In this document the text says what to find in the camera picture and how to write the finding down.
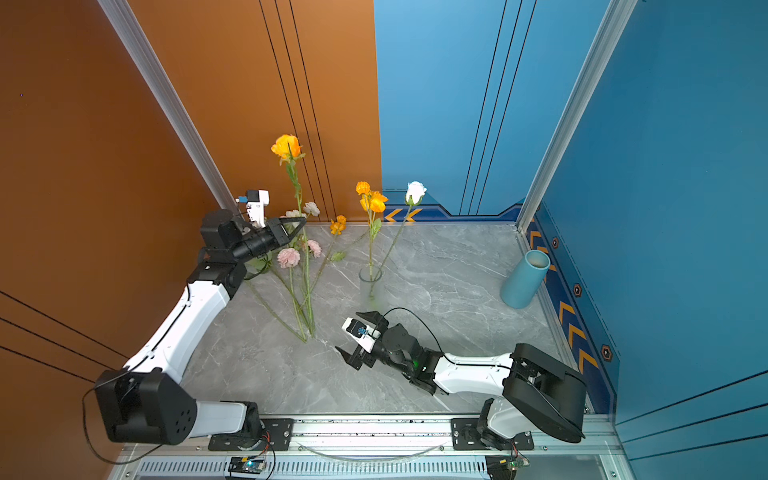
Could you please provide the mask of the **clear ribbed glass vase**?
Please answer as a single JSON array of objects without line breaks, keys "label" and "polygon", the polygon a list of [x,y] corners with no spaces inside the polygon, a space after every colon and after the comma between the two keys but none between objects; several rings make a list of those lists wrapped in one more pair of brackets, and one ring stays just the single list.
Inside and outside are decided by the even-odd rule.
[{"label": "clear ribbed glass vase", "polygon": [[383,272],[379,267],[363,267],[358,273],[360,306],[363,311],[380,311],[384,306]]}]

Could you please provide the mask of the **large orange rose stem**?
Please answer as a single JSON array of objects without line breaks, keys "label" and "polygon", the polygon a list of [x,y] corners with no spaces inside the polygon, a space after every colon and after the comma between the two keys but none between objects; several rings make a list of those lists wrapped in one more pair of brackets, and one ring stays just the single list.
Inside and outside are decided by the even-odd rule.
[{"label": "large orange rose stem", "polygon": [[[302,185],[299,179],[298,164],[304,158],[305,154],[302,152],[299,139],[294,135],[282,135],[274,142],[271,151],[279,158],[279,164],[285,168],[291,182],[296,200],[295,209],[301,210],[304,206],[304,198]],[[305,306],[304,303],[305,281],[309,279],[310,261],[306,260],[306,254],[308,253],[307,248],[298,251],[301,255],[301,261],[298,267],[298,289],[300,291],[300,298],[302,299],[305,314],[310,324],[310,338],[314,336],[315,327],[313,320],[311,319],[311,306]]]}]

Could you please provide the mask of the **small orange flower sprig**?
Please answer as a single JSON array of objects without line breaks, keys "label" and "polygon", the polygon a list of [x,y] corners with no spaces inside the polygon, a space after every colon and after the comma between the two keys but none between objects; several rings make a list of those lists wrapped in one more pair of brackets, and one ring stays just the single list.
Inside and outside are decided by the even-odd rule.
[{"label": "small orange flower sprig", "polygon": [[375,191],[366,181],[359,181],[355,191],[360,197],[360,205],[367,215],[368,224],[368,279],[374,280],[374,256],[373,248],[375,239],[382,226],[383,213],[386,209],[388,198],[380,191]]}]

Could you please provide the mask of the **white rose stem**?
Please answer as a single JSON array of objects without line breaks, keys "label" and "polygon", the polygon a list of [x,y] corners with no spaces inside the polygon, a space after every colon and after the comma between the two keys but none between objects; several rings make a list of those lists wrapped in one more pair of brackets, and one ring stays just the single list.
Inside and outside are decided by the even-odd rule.
[{"label": "white rose stem", "polygon": [[397,245],[403,230],[405,228],[405,225],[409,223],[412,220],[412,215],[414,214],[415,210],[418,210],[421,203],[424,200],[424,197],[426,196],[428,189],[424,186],[423,183],[419,181],[412,181],[407,185],[404,201],[407,206],[406,214],[404,219],[401,221],[400,226],[398,227],[395,236],[392,239],[392,242],[384,256],[384,258],[381,260],[381,262],[376,266],[379,267],[380,270],[383,272],[384,267],[388,263],[389,258],[391,257],[395,246]]}]

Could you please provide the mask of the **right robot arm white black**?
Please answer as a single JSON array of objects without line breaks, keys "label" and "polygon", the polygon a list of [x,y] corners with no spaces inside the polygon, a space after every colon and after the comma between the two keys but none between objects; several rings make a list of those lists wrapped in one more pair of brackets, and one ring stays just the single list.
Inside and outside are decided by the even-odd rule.
[{"label": "right robot arm white black", "polygon": [[566,443],[584,439],[587,387],[581,373],[531,344],[511,353],[466,357],[421,345],[400,324],[378,311],[360,312],[342,324],[356,343],[342,351],[354,369],[382,363],[431,394],[486,395],[475,427],[460,427],[470,443],[496,450],[530,450],[528,434],[539,430]]}]

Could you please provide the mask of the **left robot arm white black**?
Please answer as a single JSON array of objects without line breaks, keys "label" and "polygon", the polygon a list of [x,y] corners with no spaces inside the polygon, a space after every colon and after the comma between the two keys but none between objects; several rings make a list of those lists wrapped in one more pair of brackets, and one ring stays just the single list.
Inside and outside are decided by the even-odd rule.
[{"label": "left robot arm white black", "polygon": [[111,441],[178,445],[209,437],[245,450],[264,440],[256,403],[197,400],[181,381],[208,327],[243,283],[247,262],[287,246],[305,223],[278,217],[255,226],[225,209],[204,217],[205,245],[177,304],[123,368],[104,371],[92,389]]}]

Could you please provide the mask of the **teal cylinder vase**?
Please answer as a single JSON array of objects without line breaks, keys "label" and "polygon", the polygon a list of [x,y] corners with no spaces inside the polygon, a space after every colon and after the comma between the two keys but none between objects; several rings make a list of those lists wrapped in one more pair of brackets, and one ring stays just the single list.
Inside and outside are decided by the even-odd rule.
[{"label": "teal cylinder vase", "polygon": [[545,252],[528,251],[502,285],[502,301],[515,309],[526,308],[536,295],[550,266],[551,260]]}]

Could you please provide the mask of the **pale pink flower spray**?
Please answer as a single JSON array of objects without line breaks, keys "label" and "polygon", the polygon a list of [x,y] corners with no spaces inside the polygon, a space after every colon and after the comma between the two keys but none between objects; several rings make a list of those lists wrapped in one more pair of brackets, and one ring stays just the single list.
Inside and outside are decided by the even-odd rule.
[{"label": "pale pink flower spray", "polygon": [[[285,212],[286,218],[297,218],[313,216],[318,217],[320,210],[314,202],[307,202],[304,204],[301,210],[294,209]],[[310,254],[314,258],[319,258],[322,254],[322,248],[315,240],[310,239],[305,233],[299,234],[294,240],[290,242],[290,247],[296,250],[303,250],[307,248]]]}]

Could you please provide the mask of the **left circuit board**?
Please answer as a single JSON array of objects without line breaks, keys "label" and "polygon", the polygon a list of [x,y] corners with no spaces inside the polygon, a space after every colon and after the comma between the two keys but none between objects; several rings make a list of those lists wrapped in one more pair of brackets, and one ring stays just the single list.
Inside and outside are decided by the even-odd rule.
[{"label": "left circuit board", "polygon": [[256,457],[231,457],[227,466],[227,478],[263,479],[268,473],[264,459]]}]

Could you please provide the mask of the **circuit board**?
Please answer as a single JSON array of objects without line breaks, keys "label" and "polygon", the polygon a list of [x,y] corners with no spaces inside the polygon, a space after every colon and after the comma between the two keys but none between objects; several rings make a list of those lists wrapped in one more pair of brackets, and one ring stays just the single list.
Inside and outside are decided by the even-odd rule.
[{"label": "circuit board", "polygon": [[530,465],[525,456],[486,456],[485,463],[490,480],[514,480],[521,469]]},{"label": "circuit board", "polygon": [[227,466],[227,478],[263,479],[268,473],[264,459],[256,457],[231,457]]}]

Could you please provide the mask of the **right circuit board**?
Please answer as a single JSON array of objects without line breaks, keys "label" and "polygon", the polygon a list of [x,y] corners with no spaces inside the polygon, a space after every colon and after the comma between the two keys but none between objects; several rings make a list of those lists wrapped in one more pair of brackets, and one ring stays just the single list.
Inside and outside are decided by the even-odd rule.
[{"label": "right circuit board", "polygon": [[514,480],[521,469],[530,465],[525,456],[486,456],[485,463],[490,480]]}]

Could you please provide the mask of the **aluminium front rail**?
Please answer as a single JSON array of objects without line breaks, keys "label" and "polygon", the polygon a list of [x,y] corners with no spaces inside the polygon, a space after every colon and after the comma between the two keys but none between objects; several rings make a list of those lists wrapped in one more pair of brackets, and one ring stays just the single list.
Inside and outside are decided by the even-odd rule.
[{"label": "aluminium front rail", "polygon": [[[493,454],[470,437],[474,414],[295,415],[292,427],[271,434],[280,454],[331,457]],[[584,418],[585,437],[577,444],[536,429],[518,447],[523,455],[622,455],[624,449],[605,415]]]}]

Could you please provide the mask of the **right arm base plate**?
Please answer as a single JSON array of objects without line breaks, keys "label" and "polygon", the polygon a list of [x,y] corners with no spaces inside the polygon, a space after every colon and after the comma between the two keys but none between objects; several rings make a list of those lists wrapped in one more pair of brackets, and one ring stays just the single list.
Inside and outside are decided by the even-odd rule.
[{"label": "right arm base plate", "polygon": [[450,420],[453,448],[457,451],[498,450],[532,451],[535,449],[532,434],[520,433],[513,438],[505,438],[487,427],[479,426],[478,418],[458,417]]}]

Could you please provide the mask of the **aluminium corner post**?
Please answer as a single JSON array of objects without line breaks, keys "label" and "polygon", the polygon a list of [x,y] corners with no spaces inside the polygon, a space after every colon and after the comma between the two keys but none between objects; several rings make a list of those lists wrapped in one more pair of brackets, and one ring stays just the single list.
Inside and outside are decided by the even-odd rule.
[{"label": "aluminium corner post", "polygon": [[219,207],[242,214],[129,2],[98,0],[98,4]]},{"label": "aluminium corner post", "polygon": [[520,234],[528,230],[637,3],[609,2],[520,210]]}]

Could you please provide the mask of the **right aluminium corner post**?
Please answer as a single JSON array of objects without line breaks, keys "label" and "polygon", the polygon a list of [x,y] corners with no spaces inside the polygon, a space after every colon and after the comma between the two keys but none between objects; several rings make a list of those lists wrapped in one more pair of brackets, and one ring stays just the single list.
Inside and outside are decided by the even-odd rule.
[{"label": "right aluminium corner post", "polygon": [[528,230],[637,3],[609,2],[520,210],[520,234]]}]

